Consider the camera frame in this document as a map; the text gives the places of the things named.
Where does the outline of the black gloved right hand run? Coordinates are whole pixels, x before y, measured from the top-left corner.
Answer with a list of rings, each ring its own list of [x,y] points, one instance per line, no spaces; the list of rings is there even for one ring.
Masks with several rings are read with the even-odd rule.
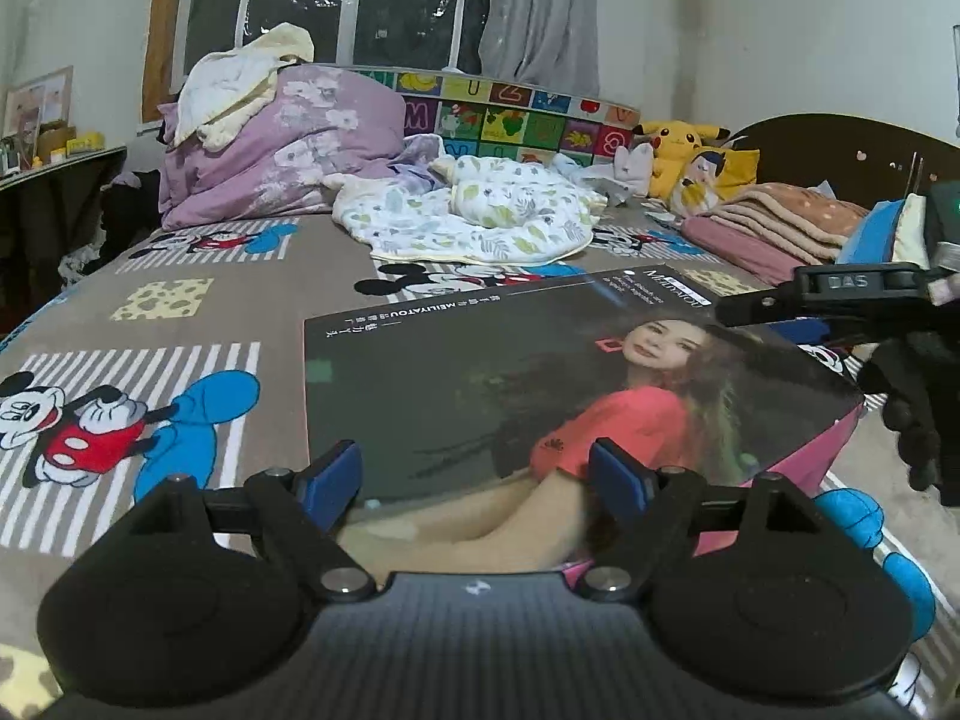
[[[911,489],[935,489],[946,509],[958,507],[958,343],[913,332],[880,343],[861,372],[864,394],[885,395],[882,421]]]

